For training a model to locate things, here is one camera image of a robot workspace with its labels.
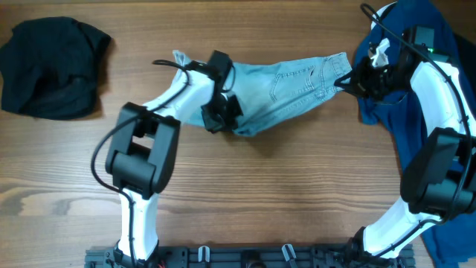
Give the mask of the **light blue denim shorts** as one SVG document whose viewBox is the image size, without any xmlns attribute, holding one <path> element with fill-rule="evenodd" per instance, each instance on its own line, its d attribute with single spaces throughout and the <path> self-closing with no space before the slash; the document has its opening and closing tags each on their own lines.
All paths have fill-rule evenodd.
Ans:
<svg viewBox="0 0 476 268">
<path fill-rule="evenodd" d="M 225 89 L 242 110 L 233 133 L 252 137 L 330 100 L 335 80 L 351 71 L 345 52 L 272 65 L 234 63 Z"/>
</svg>

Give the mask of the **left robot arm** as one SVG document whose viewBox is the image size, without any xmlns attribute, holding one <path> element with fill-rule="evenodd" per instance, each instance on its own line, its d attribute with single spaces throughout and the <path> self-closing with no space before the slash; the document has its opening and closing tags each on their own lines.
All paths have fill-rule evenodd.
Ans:
<svg viewBox="0 0 476 268">
<path fill-rule="evenodd" d="M 178 79 L 155 103 L 126 103 L 107 135 L 111 144 L 105 169 L 122 209 L 123 230 L 113 249 L 119 267 L 158 265 L 156 206 L 173 174 L 182 124 L 199 112 L 208 132 L 230 132 L 242 114 L 237 97 L 227 95 L 226 80 L 235 75 L 227 54 L 214 51 L 206 63 L 183 66 L 156 63 L 177 68 Z"/>
</svg>

